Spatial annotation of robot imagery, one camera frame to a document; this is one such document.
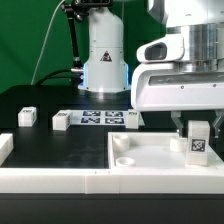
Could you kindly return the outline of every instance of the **green wall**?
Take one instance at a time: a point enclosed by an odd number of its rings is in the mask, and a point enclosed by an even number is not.
[[[2,1],[0,7],[0,92],[30,84],[48,24],[60,0]],[[165,29],[146,12],[146,1],[115,3],[111,11],[122,17],[124,4],[125,61],[131,72],[137,66],[136,49],[164,35]],[[80,56],[88,59],[88,21],[76,24]],[[50,72],[70,68],[72,51],[66,15],[58,11],[35,80]],[[68,80],[47,84],[69,84]]]

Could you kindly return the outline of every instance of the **black tabletop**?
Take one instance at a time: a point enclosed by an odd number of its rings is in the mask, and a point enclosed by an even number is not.
[[[124,126],[72,125],[67,131],[53,131],[52,117],[64,109],[121,110],[131,108],[130,98],[99,100],[74,94],[68,86],[15,86],[0,95],[0,133],[13,133],[14,150],[2,167],[26,168],[107,168],[108,132],[175,131],[170,112],[142,113],[145,127],[139,130]],[[18,127],[17,114],[23,107],[37,108],[33,127]],[[214,112],[200,111],[183,114],[185,120],[213,121]],[[222,132],[212,141],[222,156]]]
[[[0,133],[14,134],[14,150],[2,167],[107,168],[107,134],[122,126],[71,126],[52,130],[52,117],[62,109],[127,110],[130,99],[97,100],[75,95],[65,86],[15,86],[0,95]],[[19,128],[17,114],[36,106],[32,128]],[[170,112],[142,113],[138,131],[175,131]],[[185,120],[212,122],[214,112],[186,112]],[[223,128],[212,144],[223,155]],[[79,195],[0,194],[2,223],[223,223],[223,195]]]

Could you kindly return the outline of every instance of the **white platform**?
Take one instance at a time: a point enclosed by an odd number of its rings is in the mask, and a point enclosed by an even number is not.
[[[113,136],[127,134],[130,150],[114,152]],[[224,165],[209,150],[207,167],[187,166],[184,152],[169,149],[176,133],[109,133],[109,169],[0,169],[0,193],[224,193]],[[116,158],[133,158],[117,167]]]

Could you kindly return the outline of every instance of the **camera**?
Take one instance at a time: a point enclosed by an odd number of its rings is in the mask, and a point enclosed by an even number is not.
[[[81,8],[100,8],[112,6],[113,0],[74,0],[72,5]]]

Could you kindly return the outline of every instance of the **small white cube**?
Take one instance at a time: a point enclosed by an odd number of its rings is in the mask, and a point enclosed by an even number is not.
[[[207,121],[189,121],[188,150],[186,162],[189,165],[208,165],[208,144],[210,126]]]
[[[66,131],[71,124],[71,115],[70,110],[60,110],[53,117],[53,130]]]
[[[19,127],[32,127],[36,119],[36,107],[24,107],[18,114],[18,125]]]
[[[139,128],[140,113],[135,110],[128,110],[126,117],[126,128],[138,129]]]
[[[6,160],[10,152],[13,150],[13,135],[0,135],[0,166]]]

